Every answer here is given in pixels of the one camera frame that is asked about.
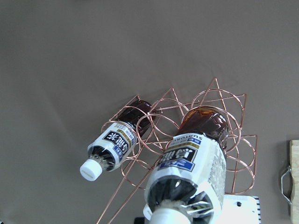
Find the copper wire bottle basket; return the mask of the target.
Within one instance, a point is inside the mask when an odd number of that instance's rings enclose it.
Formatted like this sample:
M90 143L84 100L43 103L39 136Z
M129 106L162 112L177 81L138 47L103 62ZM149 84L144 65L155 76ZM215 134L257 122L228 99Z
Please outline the copper wire bottle basket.
M105 223L103 218L124 182L128 182L134 189L109 218L108 224L116 219L137 191L145 189L144 183L170 142L174 129L178 128L179 119L183 119L187 112L200 106L214 108L224 113L228 121L228 147L225 151L228 168L225 193L235 199L250 191L255 184L258 136L242 133L246 104L245 93L234 94L223 89L216 77L212 78L209 85L188 102L179 100L173 87L167 90L153 103L158 119L156 122L151 122L147 137L139 139L140 143L125 159L125 164L121 165L122 180L107 202L97 223Z

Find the tea bottle taken out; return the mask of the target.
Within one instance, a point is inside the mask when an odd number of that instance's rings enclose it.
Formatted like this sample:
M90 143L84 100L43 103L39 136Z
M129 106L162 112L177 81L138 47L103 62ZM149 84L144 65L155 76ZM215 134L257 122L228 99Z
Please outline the tea bottle taken out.
M228 123L213 108L183 118L146 185L152 224L213 224L223 207Z

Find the tea bottle front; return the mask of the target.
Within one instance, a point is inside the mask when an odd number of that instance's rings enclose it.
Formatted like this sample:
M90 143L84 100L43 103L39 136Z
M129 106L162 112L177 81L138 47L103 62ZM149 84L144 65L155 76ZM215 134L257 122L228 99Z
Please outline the tea bottle front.
M135 148L138 138L150 127L150 120L142 118L152 105L144 100L129 104L101 135L87 147L88 159L79 171L88 181L95 181L102 172L117 169Z

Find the bamboo cutting board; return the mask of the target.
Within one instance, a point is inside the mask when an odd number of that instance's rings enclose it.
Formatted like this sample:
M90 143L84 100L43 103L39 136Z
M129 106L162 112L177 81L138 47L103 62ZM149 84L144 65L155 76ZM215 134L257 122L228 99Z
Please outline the bamboo cutting board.
M291 222L299 223L299 141L290 141L290 166L292 174Z

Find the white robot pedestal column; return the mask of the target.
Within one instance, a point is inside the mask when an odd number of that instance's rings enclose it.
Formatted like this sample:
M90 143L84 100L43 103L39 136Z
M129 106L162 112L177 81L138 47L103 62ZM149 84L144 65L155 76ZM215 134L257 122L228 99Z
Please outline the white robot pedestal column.
M225 195L220 224L261 224L257 196Z

